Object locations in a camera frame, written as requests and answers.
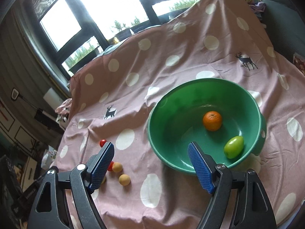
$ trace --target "orange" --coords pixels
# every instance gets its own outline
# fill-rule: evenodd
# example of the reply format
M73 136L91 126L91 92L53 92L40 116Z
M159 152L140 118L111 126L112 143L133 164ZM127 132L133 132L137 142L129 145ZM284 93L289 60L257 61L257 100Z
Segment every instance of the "orange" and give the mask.
M222 116L216 111L210 111L203 116L202 122L207 130L217 131L222 125Z

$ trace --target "metal screw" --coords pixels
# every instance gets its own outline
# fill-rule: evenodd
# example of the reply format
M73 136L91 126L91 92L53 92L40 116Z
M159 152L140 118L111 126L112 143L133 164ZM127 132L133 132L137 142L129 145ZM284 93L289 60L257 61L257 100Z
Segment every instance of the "metal screw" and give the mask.
M78 166L77 166L77 169L78 170L83 170L83 169L85 169L86 168L86 165L85 164L79 164Z
M226 166L224 164L218 164L217 165L217 169L223 170L225 168L226 168Z
M249 173L250 175L254 175L256 172L255 172L255 170L253 170L253 169L248 169L248 173Z
M51 169L47 172L48 175L53 175L55 173L55 170Z

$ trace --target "white polka dot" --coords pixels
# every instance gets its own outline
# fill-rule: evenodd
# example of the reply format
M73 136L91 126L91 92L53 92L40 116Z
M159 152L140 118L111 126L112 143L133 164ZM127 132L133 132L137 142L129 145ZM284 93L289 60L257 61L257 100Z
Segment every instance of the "white polka dot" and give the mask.
M175 33L183 33L186 29L186 25L182 22L178 22L175 24L175 26L173 27L173 31Z
M72 98L74 97L74 95L75 95L75 89L72 89L72 91L71 91Z
M70 216L71 216L71 221L74 226L74 229L79 229L78 223L77 223L76 219L74 218L74 216L73 215L70 215Z
M146 51L150 48L151 42L149 39L142 39L138 43L140 50Z
M215 10L216 10L216 5L214 3L211 3L205 7L205 12L209 15L214 13Z
M78 129L82 129L83 128L83 122L85 119L79 119L78 123L77 123L77 128Z
M91 85L93 83L93 76L89 73L85 76L85 83Z
M246 30L246 31L249 30L249 26L248 26L247 22L246 22L243 18L237 17L237 18L236 18L236 21L237 21L237 25L238 25L241 29Z
M104 94L102 94L100 100L99 100L99 103L101 102L104 102L109 96L109 93L108 92L105 92Z
M204 45L206 48L213 51L218 48L219 40L216 37L209 35L204 39Z
M156 174L148 174L144 180L140 197L144 206L155 208L159 204L162 193L161 182Z
M248 92L253 96L256 100L257 105L260 107L263 104L262 96L259 92L248 90Z
M288 82L286 80L286 77L284 75L281 75L280 73L278 73L278 78L280 80L280 83L281 83L282 87L285 90L288 90L289 89L289 85L288 85Z
M290 136L293 137L295 141L299 142L303 137L300 123L295 118L288 118L286 125Z
M126 78L126 84L130 87L132 85L135 85L138 80L139 80L139 74L131 72L128 74Z
M179 60L180 60L180 57L177 56L177 55L169 56L165 61L165 65L166 66L174 66L179 62Z
M275 54L274 54L274 49L273 49L273 47L268 46L268 47L267 47L267 53L268 53L268 55L269 55L270 57L275 58Z
M210 78L215 76L214 72L209 71L209 70L203 70L197 73L196 79L201 79L201 78Z
M83 137L83 142L80 145L80 149L79 149L80 152L83 150L83 148L85 147L86 143L87 143L87 136L84 136Z
M99 196L99 189L94 190L93 194L91 194L91 197L93 200L95 200Z
M282 201L275 215L275 221L277 225L280 224L283 221L283 219L285 219L290 214L291 210L294 207L295 200L296 200L295 193L290 193Z
M61 158L63 158L63 157L67 154L67 151L68 151L68 146L65 145L65 146L62 148L62 150L61 150L59 156L60 156Z
M85 107L86 107L86 103L82 103L79 112L83 111Z
M242 161L239 165L233 167L234 171L246 172L248 169L253 169L256 173L260 173L261 168L261 159L260 156L255 156L253 153L250 153L249 156Z
M156 94L159 91L159 89L160 89L159 87L149 87L145 99L147 99L147 97L149 97L150 95Z
M124 129L116 139L116 147L119 150L127 149L135 139L135 132L131 129Z
M111 59L108 64L108 69L111 72L116 72L119 69L119 61L116 59Z

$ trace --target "window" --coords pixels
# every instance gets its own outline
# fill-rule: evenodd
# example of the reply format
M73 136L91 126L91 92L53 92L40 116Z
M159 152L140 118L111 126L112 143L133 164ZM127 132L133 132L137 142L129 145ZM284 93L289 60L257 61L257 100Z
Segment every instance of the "window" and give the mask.
M81 1L107 40L118 34L121 41L131 36L131 27L148 20L139 0Z
M81 30L65 0L58 0L41 19L40 24L57 50Z
M103 49L99 46L97 39L93 36L88 41L86 41L80 48L73 52L65 60L65 62L62 63L62 66L70 76L73 76L74 73L70 71L71 68L95 49L98 49L99 53L103 51Z
M196 0L25 0L36 41L67 79L133 33L175 18Z
M157 3L152 6L157 16L164 15L166 13L175 12L177 10L183 10L176 16L184 12L187 8L191 7L198 0L169 0Z

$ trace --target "bed sheet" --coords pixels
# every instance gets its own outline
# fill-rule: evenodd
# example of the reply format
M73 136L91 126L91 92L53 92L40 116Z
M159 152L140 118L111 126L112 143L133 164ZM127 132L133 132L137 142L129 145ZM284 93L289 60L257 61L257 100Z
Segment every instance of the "bed sheet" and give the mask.
M242 63L243 58L253 64ZM114 143L114 161L123 164L132 182L123 187L119 174L108 172L92 194L109 229L196 228L210 195L196 177L162 164L146 126L164 94L207 77L247 89L267 121L260 156L251 154L235 169L257 171L277 224L299 207L305 196L305 77L273 50L245 0L199 0L169 23L131 36L71 78L70 122L54 164L71 170L100 150L101 139ZM71 192L67 196L74 226L81 228ZM228 228L233 207L232 195L222 228Z

